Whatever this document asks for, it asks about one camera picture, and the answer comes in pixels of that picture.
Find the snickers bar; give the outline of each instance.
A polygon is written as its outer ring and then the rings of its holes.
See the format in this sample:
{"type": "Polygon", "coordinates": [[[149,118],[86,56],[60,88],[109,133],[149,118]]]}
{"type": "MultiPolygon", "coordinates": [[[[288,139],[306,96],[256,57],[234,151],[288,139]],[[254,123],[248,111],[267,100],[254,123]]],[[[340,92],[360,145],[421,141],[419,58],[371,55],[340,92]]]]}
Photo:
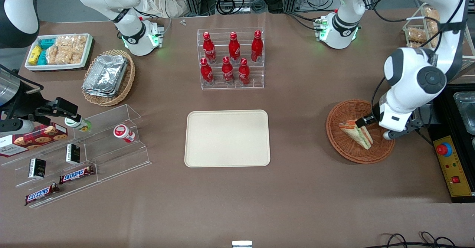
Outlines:
{"type": "Polygon", "coordinates": [[[59,184],[94,174],[92,165],[59,177],[59,184]]]}
{"type": "Polygon", "coordinates": [[[48,187],[46,187],[44,189],[38,190],[35,193],[27,195],[25,197],[25,206],[27,206],[27,204],[29,204],[32,201],[36,201],[37,199],[46,197],[49,194],[52,194],[52,193],[55,193],[55,192],[59,192],[59,187],[56,183],[53,183],[53,184],[49,185],[48,187]]]}

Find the table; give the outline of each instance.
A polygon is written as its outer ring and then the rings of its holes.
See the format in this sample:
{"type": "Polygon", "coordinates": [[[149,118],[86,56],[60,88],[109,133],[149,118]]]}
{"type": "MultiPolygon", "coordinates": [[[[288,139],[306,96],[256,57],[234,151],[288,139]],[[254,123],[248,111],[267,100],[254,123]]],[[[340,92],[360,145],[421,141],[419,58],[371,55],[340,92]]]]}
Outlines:
{"type": "MultiPolygon", "coordinates": [[[[381,11],[388,18],[413,9],[381,11]]],[[[163,48],[133,57],[137,75],[123,101],[143,117],[141,140],[152,165],[40,209],[23,207],[13,173],[0,169],[0,243],[7,247],[230,247],[249,239],[261,247],[357,248],[383,244],[386,233],[420,241],[419,231],[474,245],[475,206],[449,204],[431,146],[417,134],[397,140],[390,157],[357,165],[329,143],[325,120],[339,101],[370,99],[383,62],[404,45],[403,23],[367,12],[344,50],[316,43],[311,30],[283,14],[173,20],[163,48]],[[266,87],[202,91],[198,28],[263,26],[266,87]],[[269,115],[266,167],[192,169],[183,162],[191,111],[263,109],[269,115]]],[[[90,33],[92,56],[124,49],[111,22],[42,23],[42,35],[90,33]]],[[[81,94],[84,71],[20,74],[61,96],[88,117],[108,108],[81,94]]],[[[377,98],[387,90],[383,85],[377,98]]]]}

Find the yellow snack package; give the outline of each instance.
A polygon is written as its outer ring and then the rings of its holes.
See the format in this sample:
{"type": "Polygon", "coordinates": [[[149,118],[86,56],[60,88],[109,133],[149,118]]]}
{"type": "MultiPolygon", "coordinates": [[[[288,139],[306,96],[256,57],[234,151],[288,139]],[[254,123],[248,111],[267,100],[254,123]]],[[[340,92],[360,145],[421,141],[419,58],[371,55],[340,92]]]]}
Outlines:
{"type": "Polygon", "coordinates": [[[43,50],[38,45],[36,45],[31,51],[31,55],[28,58],[28,63],[30,65],[36,65],[38,63],[39,55],[41,54],[42,51],[43,50]]]}

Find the coca-cola bottle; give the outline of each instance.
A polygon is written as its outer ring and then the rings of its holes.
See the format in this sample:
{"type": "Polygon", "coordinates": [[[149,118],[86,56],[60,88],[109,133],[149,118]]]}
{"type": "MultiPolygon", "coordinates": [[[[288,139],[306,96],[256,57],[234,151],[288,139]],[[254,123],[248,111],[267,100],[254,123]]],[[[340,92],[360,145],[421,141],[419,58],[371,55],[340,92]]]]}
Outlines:
{"type": "Polygon", "coordinates": [[[259,30],[256,30],[254,32],[254,40],[252,41],[251,45],[251,60],[253,62],[262,62],[262,50],[264,47],[264,44],[262,43],[262,32],[259,30]]]}
{"type": "Polygon", "coordinates": [[[238,42],[238,35],[236,32],[231,32],[229,34],[229,57],[231,57],[232,64],[238,64],[241,59],[241,46],[238,42]]]}
{"type": "Polygon", "coordinates": [[[223,71],[224,83],[227,85],[234,84],[233,66],[229,63],[229,57],[225,56],[223,58],[221,70],[223,71]]]}
{"type": "Polygon", "coordinates": [[[204,85],[205,86],[214,85],[213,71],[211,67],[208,65],[207,60],[205,58],[202,58],[200,63],[202,64],[201,72],[202,72],[204,85]]]}
{"type": "Polygon", "coordinates": [[[249,66],[245,58],[241,59],[241,66],[239,67],[239,82],[242,86],[249,84],[249,66]]]}
{"type": "Polygon", "coordinates": [[[214,43],[211,40],[208,32],[203,33],[203,49],[205,51],[205,56],[210,64],[216,63],[216,48],[214,47],[214,43]]]}

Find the emergency stop button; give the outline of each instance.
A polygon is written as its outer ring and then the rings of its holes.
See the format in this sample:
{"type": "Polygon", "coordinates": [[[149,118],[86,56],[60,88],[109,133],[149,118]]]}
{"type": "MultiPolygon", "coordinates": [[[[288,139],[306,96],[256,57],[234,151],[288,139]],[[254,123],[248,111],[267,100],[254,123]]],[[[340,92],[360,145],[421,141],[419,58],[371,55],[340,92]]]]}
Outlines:
{"type": "Polygon", "coordinates": [[[452,147],[448,143],[442,143],[436,147],[436,152],[444,157],[452,155],[452,147]]]}

